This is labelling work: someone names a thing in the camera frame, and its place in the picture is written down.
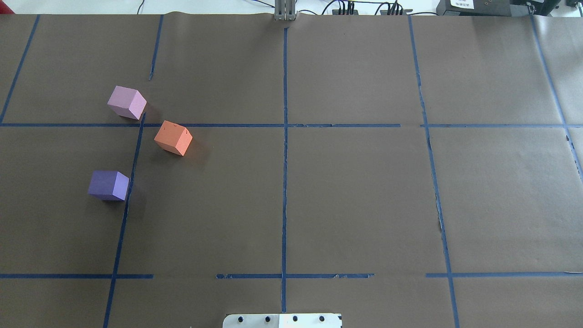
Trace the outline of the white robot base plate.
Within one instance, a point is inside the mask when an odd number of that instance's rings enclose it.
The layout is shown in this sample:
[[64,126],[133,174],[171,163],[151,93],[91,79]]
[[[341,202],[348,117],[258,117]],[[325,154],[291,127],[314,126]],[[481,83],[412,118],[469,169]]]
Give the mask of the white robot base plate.
[[339,313],[231,314],[223,328],[342,328]]

